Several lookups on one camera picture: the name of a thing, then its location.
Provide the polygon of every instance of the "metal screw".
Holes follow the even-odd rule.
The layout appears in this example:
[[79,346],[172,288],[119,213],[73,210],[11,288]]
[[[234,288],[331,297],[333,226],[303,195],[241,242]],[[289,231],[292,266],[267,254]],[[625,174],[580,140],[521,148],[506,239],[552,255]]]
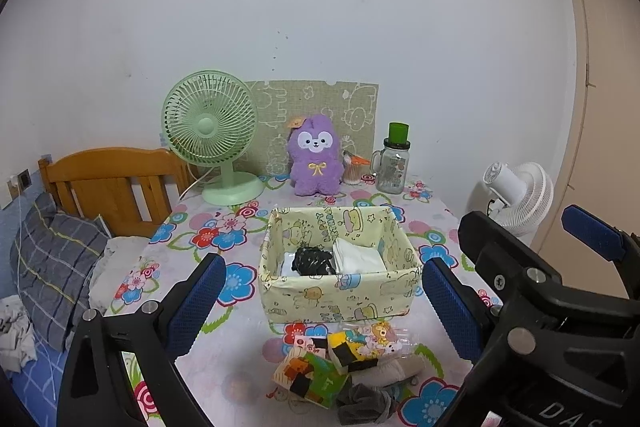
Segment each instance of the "metal screw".
[[507,335],[507,343],[520,355],[530,355],[536,349],[536,338],[526,328],[513,328]]
[[82,318],[86,321],[92,321],[97,314],[98,312],[96,310],[94,310],[93,308],[89,308],[88,310],[84,311],[84,313],[82,314]]
[[499,291],[504,290],[504,284],[506,283],[504,275],[498,273],[494,279],[494,288]]
[[140,308],[143,313],[153,313],[158,309],[158,301],[147,301]]
[[546,281],[546,274],[538,268],[527,268],[527,277],[537,283]]

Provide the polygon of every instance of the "blue gripper pad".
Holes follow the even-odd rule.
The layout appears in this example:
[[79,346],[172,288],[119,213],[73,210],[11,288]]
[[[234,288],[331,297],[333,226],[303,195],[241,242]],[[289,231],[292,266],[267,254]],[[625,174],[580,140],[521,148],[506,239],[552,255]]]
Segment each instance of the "blue gripper pad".
[[607,261],[625,256],[620,232],[575,204],[562,213],[562,227]]
[[433,259],[427,261],[422,269],[422,289],[447,330],[458,356],[476,363],[482,355],[480,327]]
[[169,357],[175,360],[189,352],[225,282],[225,260],[217,255],[167,325],[164,350]]

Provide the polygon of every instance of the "white wall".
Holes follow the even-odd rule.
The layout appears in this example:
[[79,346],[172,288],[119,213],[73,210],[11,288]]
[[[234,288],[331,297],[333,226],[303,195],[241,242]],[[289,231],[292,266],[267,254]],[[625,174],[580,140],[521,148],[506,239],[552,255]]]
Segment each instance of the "white wall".
[[557,174],[573,24],[570,0],[9,0],[0,182],[44,153],[157,146],[169,87],[217,68],[379,83],[376,142],[410,124],[410,169],[462,215],[496,158]]

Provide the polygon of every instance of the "purple plush toy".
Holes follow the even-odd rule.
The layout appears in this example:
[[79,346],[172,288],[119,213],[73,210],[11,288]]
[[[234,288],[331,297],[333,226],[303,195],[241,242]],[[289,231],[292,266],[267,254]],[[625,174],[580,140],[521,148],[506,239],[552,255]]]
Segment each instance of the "purple plush toy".
[[340,192],[344,166],[338,160],[339,145],[334,125],[324,114],[315,114],[294,129],[287,150],[293,160],[291,180],[297,196]]

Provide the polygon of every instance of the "cork board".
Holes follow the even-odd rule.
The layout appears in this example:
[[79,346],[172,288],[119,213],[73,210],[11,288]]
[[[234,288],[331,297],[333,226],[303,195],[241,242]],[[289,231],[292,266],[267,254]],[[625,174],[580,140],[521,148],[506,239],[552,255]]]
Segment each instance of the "cork board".
[[369,158],[373,150],[378,85],[323,80],[246,82],[258,107],[258,127],[249,150],[234,162],[237,170],[276,176],[290,171],[287,122],[316,113],[334,122],[340,150]]

